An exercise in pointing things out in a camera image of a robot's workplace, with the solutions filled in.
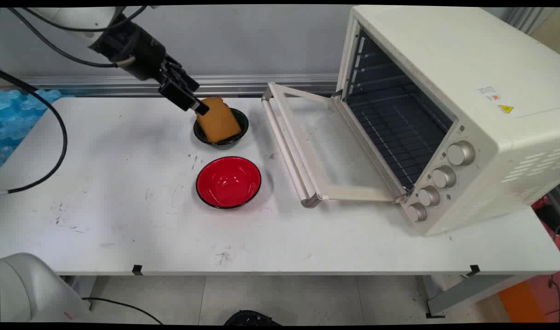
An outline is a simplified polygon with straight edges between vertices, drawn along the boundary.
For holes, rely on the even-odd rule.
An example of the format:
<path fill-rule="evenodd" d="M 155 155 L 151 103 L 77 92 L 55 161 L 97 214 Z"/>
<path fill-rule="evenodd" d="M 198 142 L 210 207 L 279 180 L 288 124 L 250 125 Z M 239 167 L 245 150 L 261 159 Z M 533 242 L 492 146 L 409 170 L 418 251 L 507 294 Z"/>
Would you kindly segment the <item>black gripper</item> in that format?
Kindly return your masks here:
<path fill-rule="evenodd" d="M 129 21 L 102 32 L 92 44 L 92 50 L 114 63 L 134 58 L 132 63 L 122 67 L 124 71 L 139 81 L 161 82 L 158 92 L 184 111 L 193 110 L 200 115 L 209 111 L 209 106 L 194 95 L 200 84 L 139 25 Z"/>

